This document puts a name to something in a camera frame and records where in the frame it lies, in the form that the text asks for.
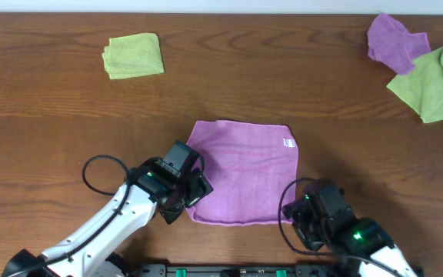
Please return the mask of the purple cloth with white tag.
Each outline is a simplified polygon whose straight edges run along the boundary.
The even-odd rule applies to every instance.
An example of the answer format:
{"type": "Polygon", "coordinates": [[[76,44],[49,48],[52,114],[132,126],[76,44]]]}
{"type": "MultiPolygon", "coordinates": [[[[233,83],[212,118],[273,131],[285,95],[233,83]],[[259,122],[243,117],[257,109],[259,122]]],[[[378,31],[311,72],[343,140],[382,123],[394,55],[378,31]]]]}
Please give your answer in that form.
{"type": "Polygon", "coordinates": [[[278,205],[294,200],[298,145],[286,125],[198,121],[187,141],[205,160],[213,191],[188,215],[208,225],[270,225],[278,205]]]}

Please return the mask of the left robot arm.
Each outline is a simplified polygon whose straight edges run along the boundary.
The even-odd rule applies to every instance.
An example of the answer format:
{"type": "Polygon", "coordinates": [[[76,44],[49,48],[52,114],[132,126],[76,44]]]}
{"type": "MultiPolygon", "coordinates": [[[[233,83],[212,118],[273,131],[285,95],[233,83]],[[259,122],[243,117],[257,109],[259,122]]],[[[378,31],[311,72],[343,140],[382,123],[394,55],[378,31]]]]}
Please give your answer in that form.
{"type": "Polygon", "coordinates": [[[125,182],[110,201],[77,231],[35,256],[23,249],[4,276],[125,276],[111,254],[155,215],[172,224],[213,188],[204,175],[203,156],[177,141],[163,158],[152,157],[125,170],[125,182]]]}

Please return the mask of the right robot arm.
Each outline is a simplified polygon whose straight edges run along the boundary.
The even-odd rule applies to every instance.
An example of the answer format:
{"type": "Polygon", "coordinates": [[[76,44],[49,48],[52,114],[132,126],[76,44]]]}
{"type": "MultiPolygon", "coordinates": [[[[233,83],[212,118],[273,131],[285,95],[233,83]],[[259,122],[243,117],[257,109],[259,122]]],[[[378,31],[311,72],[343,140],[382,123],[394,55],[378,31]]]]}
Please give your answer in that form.
{"type": "Polygon", "coordinates": [[[300,255],[334,257],[347,276],[423,276],[373,219],[359,218],[331,179],[290,182],[278,203],[278,228],[300,255]]]}

